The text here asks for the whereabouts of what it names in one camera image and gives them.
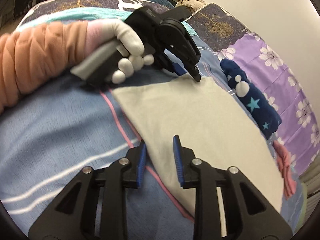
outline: white flower print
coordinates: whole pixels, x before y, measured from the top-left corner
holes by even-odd
[[[256,41],[260,41],[261,37],[257,33],[252,33],[250,31],[247,31],[247,34],[253,36],[256,39]]]
[[[296,77],[293,75],[293,72],[290,68],[288,68],[288,72],[289,72],[289,74],[292,75],[292,76],[288,77],[288,82],[289,82],[290,86],[296,87],[297,92],[299,92],[300,89],[302,89],[302,86],[300,85],[300,83],[298,82]]]
[[[277,70],[279,66],[282,66],[283,60],[268,45],[267,45],[266,48],[262,47],[260,49],[260,51],[262,53],[259,55],[259,58],[266,61],[264,63],[266,66],[271,66],[272,65],[274,70]]]
[[[247,79],[249,80],[249,82],[252,83],[251,78],[247,75]]]
[[[313,146],[316,147],[316,145],[320,142],[319,127],[314,124],[311,129],[311,143],[313,143]]]
[[[263,93],[264,97],[266,98],[266,100],[268,101],[269,105],[271,105],[276,111],[278,111],[279,107],[278,105],[274,104],[275,102],[275,98],[274,97],[269,97],[266,93]]]
[[[227,48],[227,49],[222,49],[219,52],[216,52],[216,55],[218,55],[218,59],[220,61],[222,61],[224,58],[228,58],[228,59],[233,59],[233,55],[236,52],[236,50],[234,48]]]
[[[290,160],[291,160],[291,167],[295,167],[296,164],[297,164],[297,161],[296,161],[296,155],[291,155],[291,152],[289,152],[289,155],[291,156]]]
[[[284,141],[282,140],[281,137],[278,138],[278,142],[279,142],[281,145],[284,145]]]
[[[296,112],[296,117],[299,118],[298,124],[301,124],[303,128],[306,128],[307,124],[311,121],[311,104],[304,99],[298,103],[298,111]]]
[[[318,156],[319,152],[320,152],[320,150],[318,150],[318,151],[311,157],[311,163],[313,163],[313,162],[315,161],[315,159],[316,159],[316,157]]]

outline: white wall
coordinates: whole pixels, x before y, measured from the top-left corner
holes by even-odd
[[[320,17],[310,0],[205,0],[257,32],[295,73],[320,122]]]

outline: orange sleeve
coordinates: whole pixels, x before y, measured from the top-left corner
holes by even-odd
[[[41,24],[0,37],[0,113],[84,59],[87,22]]]

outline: navy star-print cloth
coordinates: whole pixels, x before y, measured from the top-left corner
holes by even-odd
[[[264,136],[269,139],[282,122],[279,114],[234,61],[223,59],[220,66],[227,77],[228,85],[247,107]]]

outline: gold tree print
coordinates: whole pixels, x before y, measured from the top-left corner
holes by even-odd
[[[102,7],[102,4],[94,1],[94,0],[82,0],[86,3],[89,3],[92,7]],[[54,12],[60,12],[67,9],[79,8],[79,7],[87,7],[81,4],[80,0],[62,0],[61,4],[54,10]]]
[[[209,16],[206,13],[198,12],[198,18],[206,18],[205,26],[209,28],[211,33],[218,34],[221,38],[228,38],[233,34],[233,27],[227,22],[217,22],[218,19],[221,19],[220,16],[213,14]]]

